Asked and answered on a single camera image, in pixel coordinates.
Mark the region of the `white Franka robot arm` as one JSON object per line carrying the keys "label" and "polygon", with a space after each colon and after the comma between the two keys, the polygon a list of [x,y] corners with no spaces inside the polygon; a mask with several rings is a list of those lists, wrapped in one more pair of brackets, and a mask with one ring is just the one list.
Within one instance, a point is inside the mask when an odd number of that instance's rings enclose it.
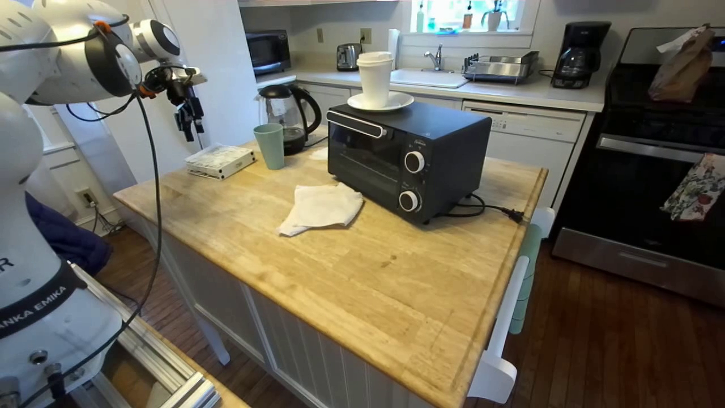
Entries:
{"label": "white Franka robot arm", "polygon": [[42,164],[35,106],[159,92],[191,97],[203,75],[182,61],[170,26],[104,0],[0,0],[0,386],[6,405],[42,405],[90,381],[131,325],[90,292],[30,215],[67,215]]}

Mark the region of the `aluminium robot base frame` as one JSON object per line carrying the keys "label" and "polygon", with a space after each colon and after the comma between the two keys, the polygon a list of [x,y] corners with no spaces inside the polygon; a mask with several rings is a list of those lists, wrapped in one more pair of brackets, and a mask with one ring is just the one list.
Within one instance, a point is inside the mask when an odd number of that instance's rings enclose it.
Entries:
{"label": "aluminium robot base frame", "polygon": [[127,321],[101,370],[70,392],[80,408],[219,408],[223,396],[207,374],[90,275],[75,273]]}

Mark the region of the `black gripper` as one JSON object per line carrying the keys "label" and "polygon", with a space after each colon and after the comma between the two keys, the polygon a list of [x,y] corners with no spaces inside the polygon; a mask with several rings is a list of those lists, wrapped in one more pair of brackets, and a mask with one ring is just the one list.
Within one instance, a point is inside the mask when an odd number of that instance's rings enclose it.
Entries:
{"label": "black gripper", "polygon": [[195,139],[200,149],[209,148],[203,109],[195,96],[195,86],[203,81],[207,77],[195,66],[157,66],[144,75],[144,86],[152,92],[164,92],[175,106],[175,123],[185,142]]}

